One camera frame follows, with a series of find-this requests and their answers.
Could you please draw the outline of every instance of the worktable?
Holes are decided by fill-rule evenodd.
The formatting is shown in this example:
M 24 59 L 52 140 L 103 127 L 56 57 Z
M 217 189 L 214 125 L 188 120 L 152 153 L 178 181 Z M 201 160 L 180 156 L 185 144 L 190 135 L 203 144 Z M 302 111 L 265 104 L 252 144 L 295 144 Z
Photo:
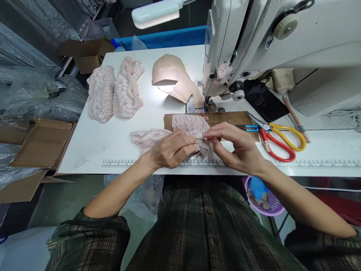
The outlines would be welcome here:
M 102 65 L 113 66 L 116 76 L 124 57 L 129 56 L 142 62 L 141 66 L 145 72 L 137 83 L 144 106 L 131 119 L 112 116 L 108 123 L 102 124 L 90 119 L 88 103 L 86 103 L 58 169 L 59 174 L 120 174 L 127 169 L 127 163 L 130 165 L 139 156 L 139 149 L 132 144 L 129 133 L 152 128 L 163 129 L 165 114 L 185 113 L 185 104 L 161 91 L 157 86 L 152 86 L 153 64 L 167 53 L 182 59 L 192 80 L 202 79 L 204 45 L 106 54 Z M 226 111 L 250 111 L 259 117 L 246 100 L 222 101 L 219 97 L 215 97 L 213 101 L 218 107 L 224 107 Z M 285 118 L 275 123 L 292 126 L 292 123 L 287 122 Z M 292 133 L 284 133 L 297 144 Z M 361 134 L 351 129 L 313 130 L 307 133 L 312 143 L 307 145 L 305 151 L 298 152 L 296 161 L 292 163 L 279 163 L 273 160 L 260 142 L 256 144 L 264 157 L 274 162 L 289 176 L 361 177 Z M 222 143 L 225 148 L 233 151 L 231 142 Z M 287 157 L 283 150 L 272 143 L 271 148 L 278 155 Z M 184 163 L 179 168 L 160 169 L 156 174 L 244 175 L 232 169 L 218 167 L 217 163 L 221 161 L 212 151 L 205 158 L 206 160 L 199 159 L 196 161 L 205 165 L 216 162 L 216 166 L 199 168 Z

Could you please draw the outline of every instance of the cardboard box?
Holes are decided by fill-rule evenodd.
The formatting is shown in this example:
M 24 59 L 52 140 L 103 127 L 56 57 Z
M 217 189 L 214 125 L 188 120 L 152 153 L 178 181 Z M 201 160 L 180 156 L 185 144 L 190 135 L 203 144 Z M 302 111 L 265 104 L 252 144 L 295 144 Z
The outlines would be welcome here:
M 81 74 L 92 73 L 102 65 L 106 53 L 115 48 L 109 39 L 76 41 L 67 40 L 59 46 L 60 56 L 72 56 Z
M 49 170 L 56 170 L 75 130 L 76 123 L 57 120 L 36 120 L 29 133 L 9 127 L 0 127 L 3 143 L 21 144 L 22 148 L 10 166 L 39 167 L 41 172 L 18 180 L 0 191 L 0 203 L 30 201 L 41 183 L 74 183 L 57 178 L 57 174 L 47 176 Z
M 233 125 L 253 125 L 252 120 L 246 111 L 237 112 L 214 112 L 214 113 L 191 113 L 189 115 L 202 116 L 208 122 L 210 127 L 213 127 L 222 122 L 229 122 Z M 173 114 L 164 115 L 164 129 L 173 131 L 172 127 Z M 259 142 L 259 135 L 257 132 L 250 132 L 255 142 Z

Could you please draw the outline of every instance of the plaid shirt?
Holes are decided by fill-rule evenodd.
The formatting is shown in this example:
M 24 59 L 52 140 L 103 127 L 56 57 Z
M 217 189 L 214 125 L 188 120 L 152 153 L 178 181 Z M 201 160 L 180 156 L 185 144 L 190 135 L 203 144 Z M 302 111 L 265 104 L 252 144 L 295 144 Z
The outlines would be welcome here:
M 130 231 L 121 216 L 80 211 L 48 241 L 46 270 L 120 270 Z M 128 270 L 360 270 L 361 236 L 348 239 L 297 227 L 280 244 L 230 186 L 174 183 L 159 203 L 158 221 Z

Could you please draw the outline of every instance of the measuring ruler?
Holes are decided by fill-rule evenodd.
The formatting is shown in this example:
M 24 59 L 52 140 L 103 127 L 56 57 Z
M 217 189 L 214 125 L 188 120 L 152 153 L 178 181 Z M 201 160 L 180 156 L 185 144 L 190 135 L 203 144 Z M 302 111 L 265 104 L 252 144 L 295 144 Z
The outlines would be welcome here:
M 290 163 L 269 161 L 276 167 L 361 167 L 361 160 L 296 160 Z M 136 159 L 104 159 L 102 168 L 129 168 L 135 162 Z M 187 159 L 177 168 L 227 169 L 228 167 L 220 159 Z

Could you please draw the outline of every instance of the red-handled scissors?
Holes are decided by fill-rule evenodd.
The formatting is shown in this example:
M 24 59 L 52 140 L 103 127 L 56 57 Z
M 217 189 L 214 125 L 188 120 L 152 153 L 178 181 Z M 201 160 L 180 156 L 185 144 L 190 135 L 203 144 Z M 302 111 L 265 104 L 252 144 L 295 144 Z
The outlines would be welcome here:
M 273 158 L 277 159 L 278 161 L 281 162 L 292 162 L 296 159 L 296 153 L 295 151 L 303 151 L 306 148 L 306 139 L 303 136 L 303 134 L 301 134 L 299 131 L 297 131 L 296 129 L 289 127 L 289 126 L 284 126 L 284 125 L 277 125 L 277 124 L 273 124 L 273 123 L 265 123 L 264 121 L 259 120 L 258 118 L 256 118 L 255 116 L 253 116 L 251 113 L 249 113 L 249 116 L 251 117 L 251 119 L 253 119 L 253 121 L 258 125 L 259 129 L 258 131 L 261 134 L 262 137 L 262 145 L 264 147 L 264 149 L 266 150 L 266 152 L 271 155 Z M 298 148 L 296 146 L 294 146 L 289 140 L 288 138 L 281 132 L 278 130 L 279 129 L 285 129 L 285 130 L 289 130 L 291 132 L 293 132 L 300 140 L 301 142 L 301 146 Z M 283 140 L 284 142 L 287 144 L 283 144 L 282 142 L 278 141 L 277 139 L 275 139 L 269 132 L 270 131 L 274 131 L 276 134 L 278 134 Z M 290 155 L 290 157 L 288 159 L 284 159 L 281 158 L 279 156 L 277 156 L 270 148 L 270 144 L 268 142 L 268 139 L 271 140 L 273 143 L 277 144 L 278 146 L 280 146 L 282 149 L 284 149 L 286 152 L 288 152 L 288 154 Z

